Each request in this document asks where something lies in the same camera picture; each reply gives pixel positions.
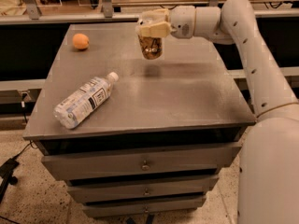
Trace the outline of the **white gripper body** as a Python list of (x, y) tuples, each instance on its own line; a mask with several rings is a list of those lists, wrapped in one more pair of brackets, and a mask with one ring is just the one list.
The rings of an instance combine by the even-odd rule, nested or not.
[(193, 37), (195, 26), (195, 7), (175, 7), (170, 12), (171, 35), (175, 38), (189, 39)]

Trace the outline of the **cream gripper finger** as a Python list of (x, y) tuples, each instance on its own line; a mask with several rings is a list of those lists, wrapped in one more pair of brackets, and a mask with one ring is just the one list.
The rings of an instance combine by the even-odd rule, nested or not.
[(135, 30), (141, 37), (164, 38), (170, 35), (171, 25), (166, 21), (151, 24), (143, 23), (137, 25)]
[(169, 20), (169, 10), (167, 8), (159, 8), (149, 11), (144, 11), (139, 16), (138, 23), (140, 25), (150, 25), (162, 21)]

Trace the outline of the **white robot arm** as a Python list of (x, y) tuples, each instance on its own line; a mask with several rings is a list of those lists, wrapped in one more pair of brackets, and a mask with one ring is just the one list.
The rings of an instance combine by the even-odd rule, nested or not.
[(235, 44), (257, 123), (240, 153), (238, 224), (299, 224), (299, 103), (259, 31), (249, 0), (145, 11), (140, 41), (203, 37)]

